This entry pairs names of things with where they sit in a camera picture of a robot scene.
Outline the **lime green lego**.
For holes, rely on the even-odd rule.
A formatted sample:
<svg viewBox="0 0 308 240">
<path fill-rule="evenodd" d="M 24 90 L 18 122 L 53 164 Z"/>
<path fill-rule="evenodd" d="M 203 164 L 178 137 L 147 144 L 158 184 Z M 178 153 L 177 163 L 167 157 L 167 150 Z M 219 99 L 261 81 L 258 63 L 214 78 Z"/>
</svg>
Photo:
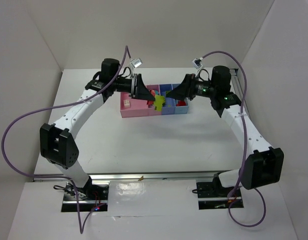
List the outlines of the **lime green lego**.
<svg viewBox="0 0 308 240">
<path fill-rule="evenodd" d="M 154 110 L 161 112 L 162 111 L 162 107 L 164 105 L 164 103 L 166 102 L 166 99 L 164 96 L 162 95 L 155 95 L 155 100 L 153 102 L 153 106 L 154 106 Z"/>
</svg>

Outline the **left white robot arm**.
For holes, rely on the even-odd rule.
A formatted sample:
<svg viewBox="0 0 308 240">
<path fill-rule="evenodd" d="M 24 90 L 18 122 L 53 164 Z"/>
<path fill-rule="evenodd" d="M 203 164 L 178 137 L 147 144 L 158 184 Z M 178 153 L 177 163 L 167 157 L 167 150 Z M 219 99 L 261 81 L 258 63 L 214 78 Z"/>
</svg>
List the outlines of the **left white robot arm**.
<svg viewBox="0 0 308 240">
<path fill-rule="evenodd" d="M 137 100 L 154 101 L 146 88 L 142 76 L 133 70 L 142 64 L 141 59 L 130 61 L 130 77 L 120 74 L 122 64 L 106 58 L 76 104 L 53 124 L 43 124 L 40 128 L 40 152 L 50 163 L 56 165 L 69 177 L 83 195 L 92 195 L 101 189 L 92 184 L 91 177 L 78 162 L 79 150 L 75 138 L 92 114 L 100 108 L 114 92 L 128 93 Z"/>
</svg>

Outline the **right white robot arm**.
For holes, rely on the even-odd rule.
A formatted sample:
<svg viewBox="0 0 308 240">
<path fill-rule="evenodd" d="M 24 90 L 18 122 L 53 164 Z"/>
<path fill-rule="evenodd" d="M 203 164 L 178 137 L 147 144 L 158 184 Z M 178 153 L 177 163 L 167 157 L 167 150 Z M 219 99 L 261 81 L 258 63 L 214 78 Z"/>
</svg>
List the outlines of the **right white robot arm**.
<svg viewBox="0 0 308 240">
<path fill-rule="evenodd" d="M 247 190 L 279 182 L 284 162 L 284 152 L 274 148 L 260 134 L 248 117 L 242 101 L 231 91 L 231 71 L 228 67 L 213 67 L 211 79 L 200 80 L 199 75 L 186 74 L 183 81 L 169 93 L 168 98 L 178 101 L 206 97 L 212 108 L 227 123 L 243 148 L 239 169 L 217 175 L 223 188 Z"/>
</svg>

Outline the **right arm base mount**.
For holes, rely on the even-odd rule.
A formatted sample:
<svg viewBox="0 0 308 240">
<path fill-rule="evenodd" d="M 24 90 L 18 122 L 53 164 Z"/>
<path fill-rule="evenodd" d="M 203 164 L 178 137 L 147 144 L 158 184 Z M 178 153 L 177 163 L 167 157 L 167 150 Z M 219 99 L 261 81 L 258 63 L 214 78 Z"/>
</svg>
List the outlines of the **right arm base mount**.
<svg viewBox="0 0 308 240">
<path fill-rule="evenodd" d="M 228 209 L 231 203 L 233 203 L 232 208 L 244 208 L 240 190 L 230 199 L 227 198 L 227 194 L 231 190 L 232 187 L 216 187 L 215 183 L 206 181 L 197 182 L 196 188 L 192 190 L 192 193 L 198 197 L 199 210 Z"/>
</svg>

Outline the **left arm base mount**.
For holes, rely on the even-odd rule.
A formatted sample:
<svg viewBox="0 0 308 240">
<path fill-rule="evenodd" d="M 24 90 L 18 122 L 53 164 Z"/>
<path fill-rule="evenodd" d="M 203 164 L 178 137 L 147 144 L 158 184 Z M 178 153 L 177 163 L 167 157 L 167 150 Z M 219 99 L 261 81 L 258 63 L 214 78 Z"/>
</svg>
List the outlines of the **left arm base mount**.
<svg viewBox="0 0 308 240">
<path fill-rule="evenodd" d="M 98 184 L 97 186 L 99 190 L 94 190 L 89 196 L 78 192 L 79 208 L 81 212 L 89 212 L 92 208 L 95 208 L 95 212 L 106 212 L 108 210 L 109 183 Z M 63 192 L 61 212 L 76 213 L 76 194 L 73 186 L 67 183 L 65 186 L 54 185 L 53 189 Z"/>
</svg>

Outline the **red curved lego top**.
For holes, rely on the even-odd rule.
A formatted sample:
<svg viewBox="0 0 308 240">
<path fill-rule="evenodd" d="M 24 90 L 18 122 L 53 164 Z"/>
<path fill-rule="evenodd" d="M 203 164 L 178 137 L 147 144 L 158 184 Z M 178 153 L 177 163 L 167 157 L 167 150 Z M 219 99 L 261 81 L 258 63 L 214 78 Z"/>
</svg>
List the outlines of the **red curved lego top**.
<svg viewBox="0 0 308 240">
<path fill-rule="evenodd" d="M 176 104 L 176 106 L 177 106 L 177 107 L 180 107 L 180 106 L 181 106 L 181 107 L 183 107 L 183 106 L 186 106 L 186 105 L 187 105 L 187 104 L 186 104 L 186 102 L 185 102 L 185 101 L 183 101 L 183 100 L 181 100 L 181 101 L 180 101 L 180 100 L 179 100 L 179 101 L 177 101 L 177 104 Z"/>
</svg>

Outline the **red curved lego brick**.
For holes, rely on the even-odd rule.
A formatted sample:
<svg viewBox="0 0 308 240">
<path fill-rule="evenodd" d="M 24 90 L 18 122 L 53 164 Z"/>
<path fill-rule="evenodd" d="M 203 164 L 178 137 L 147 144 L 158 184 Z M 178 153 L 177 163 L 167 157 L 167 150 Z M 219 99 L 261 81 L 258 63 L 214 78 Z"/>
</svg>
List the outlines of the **red curved lego brick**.
<svg viewBox="0 0 308 240">
<path fill-rule="evenodd" d="M 150 105 L 153 105 L 154 104 L 154 101 L 155 101 L 155 96 L 156 96 L 156 91 L 151 89 L 150 90 L 150 93 L 152 95 L 152 98 L 150 100 L 147 101 L 147 104 L 150 106 Z"/>
</svg>

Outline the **beige lego brick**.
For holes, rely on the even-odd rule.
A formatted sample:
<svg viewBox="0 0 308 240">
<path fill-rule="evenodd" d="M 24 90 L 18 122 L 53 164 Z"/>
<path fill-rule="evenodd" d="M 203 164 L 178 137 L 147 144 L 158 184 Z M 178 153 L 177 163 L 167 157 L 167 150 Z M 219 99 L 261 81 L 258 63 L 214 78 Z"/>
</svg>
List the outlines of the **beige lego brick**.
<svg viewBox="0 0 308 240">
<path fill-rule="evenodd" d="M 131 105 L 130 105 L 130 100 L 129 99 L 126 99 L 123 101 L 123 104 L 124 104 L 124 107 L 127 109 L 127 108 L 130 108 Z"/>
</svg>

